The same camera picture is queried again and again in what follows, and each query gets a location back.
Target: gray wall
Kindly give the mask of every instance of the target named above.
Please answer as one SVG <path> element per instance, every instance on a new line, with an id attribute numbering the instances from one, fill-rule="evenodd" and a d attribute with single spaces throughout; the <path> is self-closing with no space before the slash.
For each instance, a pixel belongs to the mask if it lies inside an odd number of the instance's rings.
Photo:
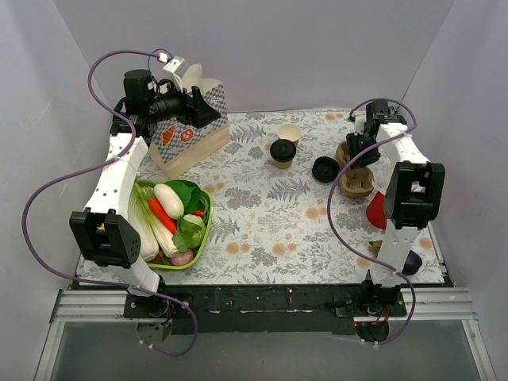
<path id="1" fill-rule="evenodd" d="M 51 0 L 0 0 L 0 379 L 32 379 L 59 287 L 32 258 L 21 212 L 42 183 L 104 160 L 108 120 L 87 90 L 88 66 Z M 71 273 L 78 249 L 68 218 L 98 174 L 45 191 L 29 215 L 41 255 Z"/>
<path id="2" fill-rule="evenodd" d="M 249 111 L 401 99 L 453 1 L 55 3 L 89 64 L 119 48 L 167 48 L 223 80 L 230 110 Z M 105 64 L 97 79 L 110 103 L 139 62 Z"/>
<path id="3" fill-rule="evenodd" d="M 498 379 L 508 379 L 508 3 L 456 0 L 405 101 L 422 151 L 447 169 L 437 235 L 467 285 Z"/>

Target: black cup lid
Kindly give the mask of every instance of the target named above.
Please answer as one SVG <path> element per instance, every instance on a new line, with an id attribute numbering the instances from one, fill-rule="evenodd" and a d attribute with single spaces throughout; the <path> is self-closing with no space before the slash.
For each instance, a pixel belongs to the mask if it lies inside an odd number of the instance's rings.
<path id="1" fill-rule="evenodd" d="M 339 163 L 331 157 L 318 157 L 312 167 L 312 174 L 322 183 L 332 182 L 339 174 Z"/>
<path id="2" fill-rule="evenodd" d="M 270 155 L 273 160 L 280 163 L 286 163 L 292 161 L 296 155 L 296 146 L 291 140 L 278 139 L 270 147 Z"/>

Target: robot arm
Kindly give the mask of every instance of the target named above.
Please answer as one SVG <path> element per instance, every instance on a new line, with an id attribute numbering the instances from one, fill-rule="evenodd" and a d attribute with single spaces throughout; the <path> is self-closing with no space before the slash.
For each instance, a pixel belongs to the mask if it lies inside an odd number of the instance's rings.
<path id="1" fill-rule="evenodd" d="M 179 59 L 175 66 L 181 67 L 182 61 Z M 172 78 L 182 74 L 180 70 Z M 125 97 L 115 110 L 120 112 L 125 107 L 123 114 L 137 131 L 134 144 L 125 155 L 102 169 L 85 210 L 73 212 L 69 221 L 86 260 L 107 267 L 126 284 L 150 291 L 157 291 L 161 279 L 140 257 L 140 236 L 128 223 L 129 197 L 137 169 L 148 152 L 158 121 L 176 117 L 183 124 L 199 129 L 221 117 L 205 102 L 198 87 L 192 88 L 191 97 L 171 81 L 166 80 L 164 84 L 154 81 L 148 70 L 125 73 Z M 162 85 L 167 87 L 164 93 L 160 91 Z M 129 125 L 116 117 L 110 134 L 107 160 L 116 158 L 132 137 Z"/>
<path id="2" fill-rule="evenodd" d="M 390 112 L 386 101 L 374 101 L 367 105 L 365 122 L 358 120 L 355 132 L 347 135 L 351 157 L 376 142 L 406 130 L 404 118 Z M 401 271 L 414 240 L 437 216 L 445 168 L 423 156 L 410 136 L 386 143 L 383 149 L 392 171 L 384 200 L 387 229 L 378 260 Z M 379 152 L 374 149 L 363 156 L 356 166 L 364 167 L 378 159 Z M 401 283 L 399 276 L 379 264 L 372 265 L 370 276 L 374 285 L 384 288 L 397 287 Z"/>

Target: table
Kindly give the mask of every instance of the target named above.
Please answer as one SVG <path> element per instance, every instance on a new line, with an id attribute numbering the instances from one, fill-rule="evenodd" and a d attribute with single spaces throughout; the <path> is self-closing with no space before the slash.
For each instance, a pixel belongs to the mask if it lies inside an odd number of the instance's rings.
<path id="1" fill-rule="evenodd" d="M 352 131 L 348 110 L 301 110 L 229 114 L 231 142 L 183 174 L 214 196 L 210 235 L 199 261 L 184 271 L 157 271 L 168 284 L 360 283 L 370 262 L 352 254 L 333 235 L 326 217 L 330 184 L 311 174 L 319 156 L 334 157 Z M 269 148 L 277 128 L 295 123 L 302 129 L 292 166 L 272 165 Z M 370 166 L 375 186 L 383 181 L 385 156 Z M 166 179 L 146 157 L 140 166 L 146 179 Z M 368 242 L 382 239 L 365 210 L 373 195 L 354 199 L 337 188 L 333 221 L 356 249 L 369 253 Z M 429 230 L 413 250 L 423 259 L 414 283 L 442 283 Z M 119 281 L 105 268 L 84 261 L 79 274 L 87 279 Z"/>

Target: green basket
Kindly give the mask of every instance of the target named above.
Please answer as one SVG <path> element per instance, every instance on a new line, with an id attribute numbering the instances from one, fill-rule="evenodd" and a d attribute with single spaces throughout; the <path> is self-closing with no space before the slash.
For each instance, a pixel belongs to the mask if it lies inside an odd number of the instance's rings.
<path id="1" fill-rule="evenodd" d="M 214 212 L 214 198 L 212 197 L 212 195 L 205 189 L 201 189 L 201 196 L 204 198 L 207 198 L 209 208 L 208 208 L 208 214 L 206 215 L 206 221 L 205 221 L 205 225 L 206 225 L 205 236 L 203 237 L 203 241 L 202 241 L 201 245 L 199 246 L 198 251 L 195 253 L 194 259 L 191 262 L 189 262 L 188 264 L 184 264 L 183 266 L 173 266 L 172 264 L 169 263 L 169 259 L 166 258 L 165 256 L 163 256 L 164 262 L 166 262 L 167 264 L 148 263 L 149 267 L 159 268 L 161 270 L 185 270 L 186 268 L 195 264 L 196 261 L 199 259 L 203 249 L 205 248 L 206 240 L 208 239 L 208 233 L 210 232 L 210 226 L 212 225 L 211 224 L 212 213 Z"/>

